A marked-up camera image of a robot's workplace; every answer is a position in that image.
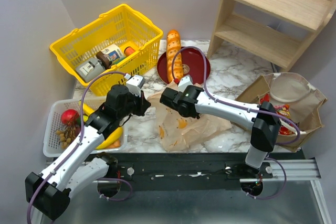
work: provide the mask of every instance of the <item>shelf board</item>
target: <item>shelf board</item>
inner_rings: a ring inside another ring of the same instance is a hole
[[[289,66],[300,45],[300,41],[238,14],[231,14],[215,36],[282,68]]]
[[[236,0],[282,20],[316,31],[329,12],[328,0]]]

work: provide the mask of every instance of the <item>white plastic basket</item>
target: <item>white plastic basket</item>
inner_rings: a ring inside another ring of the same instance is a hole
[[[89,105],[91,108],[96,110],[105,100],[106,97],[88,98],[85,99],[85,104]],[[79,113],[79,101],[80,99],[61,100],[55,102],[51,106],[51,110],[47,121],[46,132],[43,140],[43,153],[47,157],[58,157],[63,152],[63,150],[60,147],[59,136],[56,135],[56,131],[60,127],[64,126],[61,123],[61,115],[67,109],[74,109],[77,110]],[[128,128],[127,125],[124,125],[123,134],[120,137],[119,148],[94,150],[92,154],[100,152],[118,152],[124,149],[127,144],[127,136],[128,136]]]

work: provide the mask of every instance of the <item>brown paper bag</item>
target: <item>brown paper bag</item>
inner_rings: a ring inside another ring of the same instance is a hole
[[[296,83],[302,84],[302,87],[307,87],[307,94],[305,94],[300,100],[295,102],[289,102],[290,119],[296,123],[299,123],[301,131],[300,139],[292,144],[284,145],[284,147],[292,152],[295,152],[297,148],[302,146],[309,137],[318,129],[323,127],[319,115],[319,108],[327,101],[327,98],[312,86],[304,77],[297,73],[272,73],[265,76],[260,76],[255,80],[245,91],[237,97],[237,101],[246,103],[259,103],[259,99],[269,93],[272,87],[272,83],[280,75],[286,77],[287,80],[294,80]],[[295,87],[290,84],[290,81],[284,82],[281,90],[283,93],[295,92]],[[270,100],[275,104],[284,104],[276,100]],[[286,143],[294,140],[296,136],[293,135],[279,135],[277,143]]]
[[[168,88],[177,90],[172,82]],[[228,120],[212,115],[200,115],[200,119],[183,118],[160,103],[163,91],[148,97],[148,101],[156,108],[156,126],[161,137],[161,144],[166,151],[182,151],[191,145],[200,144],[231,128]]]

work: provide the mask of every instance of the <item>bread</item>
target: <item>bread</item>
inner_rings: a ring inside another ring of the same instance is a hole
[[[179,32],[176,30],[171,30],[167,34],[167,78],[168,82],[171,83],[174,78],[172,75],[172,63],[175,54],[181,49],[181,39]],[[182,55],[176,56],[174,61],[174,76],[175,78],[181,80],[183,77],[182,68]]]

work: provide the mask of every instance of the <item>red plate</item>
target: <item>red plate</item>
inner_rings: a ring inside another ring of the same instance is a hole
[[[184,76],[189,74],[193,78],[193,84],[203,83],[204,63],[203,57],[199,51],[193,48],[188,48],[182,51],[182,64]],[[168,84],[166,52],[159,58],[156,68],[161,80]],[[210,62],[206,59],[206,78],[209,77],[210,69]]]

